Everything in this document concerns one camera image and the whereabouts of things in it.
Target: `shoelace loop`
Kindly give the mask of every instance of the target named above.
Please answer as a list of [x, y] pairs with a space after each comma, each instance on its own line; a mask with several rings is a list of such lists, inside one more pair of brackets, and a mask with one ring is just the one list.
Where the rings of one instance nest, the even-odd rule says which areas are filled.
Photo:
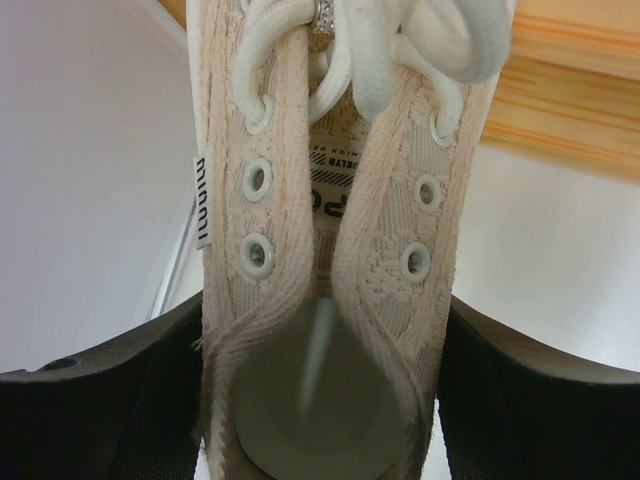
[[258, 93], [258, 69], [276, 40], [313, 25], [335, 36], [310, 58], [320, 77], [309, 99], [311, 123], [324, 116], [352, 85], [355, 105], [368, 120], [394, 91], [394, 64], [422, 73], [440, 108], [431, 118], [436, 142], [448, 146], [463, 108], [460, 83], [482, 82], [509, 56], [511, 22], [504, 0], [241, 0], [247, 14], [233, 67], [233, 91], [247, 128], [256, 134], [272, 113]]

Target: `wooden board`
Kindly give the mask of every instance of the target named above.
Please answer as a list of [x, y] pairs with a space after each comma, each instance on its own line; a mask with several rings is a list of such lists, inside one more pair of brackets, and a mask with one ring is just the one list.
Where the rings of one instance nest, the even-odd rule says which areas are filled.
[[640, 0], [519, 0], [513, 35], [483, 142], [640, 183]]

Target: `eyelet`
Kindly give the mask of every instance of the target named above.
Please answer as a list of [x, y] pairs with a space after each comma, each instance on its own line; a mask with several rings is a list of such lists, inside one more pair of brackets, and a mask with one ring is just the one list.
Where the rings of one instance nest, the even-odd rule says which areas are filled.
[[449, 135], [441, 137], [438, 133], [438, 129], [436, 128], [436, 122], [438, 120], [438, 112], [431, 112], [431, 116], [429, 117], [429, 130], [431, 130], [431, 136], [438, 144], [438, 146], [442, 148], [449, 148], [453, 144], [453, 132]]
[[240, 262], [256, 280], [267, 278], [275, 267], [273, 245], [264, 235], [250, 233], [240, 244]]
[[[425, 193], [428, 194], [430, 198], [425, 199]], [[418, 180], [416, 180], [413, 194], [418, 207], [427, 215], [436, 213], [438, 208], [440, 208], [440, 204], [442, 203], [442, 188], [440, 187], [438, 179], [433, 175], [426, 173], [421, 175]]]
[[431, 270], [431, 255], [422, 243], [412, 243], [402, 253], [400, 268], [404, 279], [412, 285], [423, 282]]
[[251, 123], [247, 118], [245, 122], [245, 127], [249, 135], [257, 135], [262, 132], [267, 128], [273, 116], [273, 99], [269, 95], [265, 95], [262, 97], [262, 101], [264, 102], [264, 115], [262, 116], [262, 120], [260, 120], [259, 123]]
[[256, 158], [244, 169], [242, 192], [250, 202], [259, 202], [266, 197], [272, 184], [273, 170], [267, 159]]

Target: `white shoelace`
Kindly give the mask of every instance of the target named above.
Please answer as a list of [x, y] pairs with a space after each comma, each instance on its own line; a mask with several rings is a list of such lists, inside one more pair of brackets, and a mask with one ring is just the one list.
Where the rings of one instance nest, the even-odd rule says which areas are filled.
[[247, 18], [233, 91], [250, 133], [262, 130], [273, 111], [271, 99], [258, 92], [260, 66], [280, 36], [318, 20], [321, 8], [329, 11], [335, 40], [309, 62], [310, 75], [323, 77], [309, 100], [311, 123], [329, 112], [350, 84], [358, 111], [372, 120], [391, 101], [395, 63], [430, 79], [440, 100], [432, 133], [447, 146], [462, 115], [460, 83], [488, 79], [509, 56], [511, 22], [504, 0], [240, 1]]

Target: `shoe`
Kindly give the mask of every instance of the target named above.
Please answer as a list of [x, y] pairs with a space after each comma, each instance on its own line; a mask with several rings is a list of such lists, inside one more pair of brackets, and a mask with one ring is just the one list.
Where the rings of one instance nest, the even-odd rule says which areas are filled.
[[504, 1], [188, 5], [211, 478], [420, 477]]

